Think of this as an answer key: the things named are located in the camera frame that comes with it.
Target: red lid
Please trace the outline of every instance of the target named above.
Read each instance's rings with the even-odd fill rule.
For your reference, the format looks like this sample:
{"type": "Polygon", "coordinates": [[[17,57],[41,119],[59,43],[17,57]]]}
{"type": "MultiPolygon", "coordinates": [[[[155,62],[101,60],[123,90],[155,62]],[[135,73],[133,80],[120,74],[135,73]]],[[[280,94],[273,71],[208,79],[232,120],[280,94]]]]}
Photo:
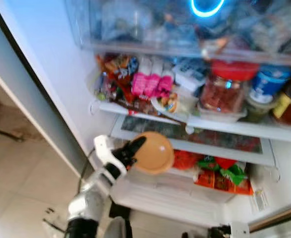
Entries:
{"type": "Polygon", "coordinates": [[[248,81],[255,76],[259,67],[257,63],[227,62],[216,59],[212,62],[212,73],[224,79],[248,81]]]}

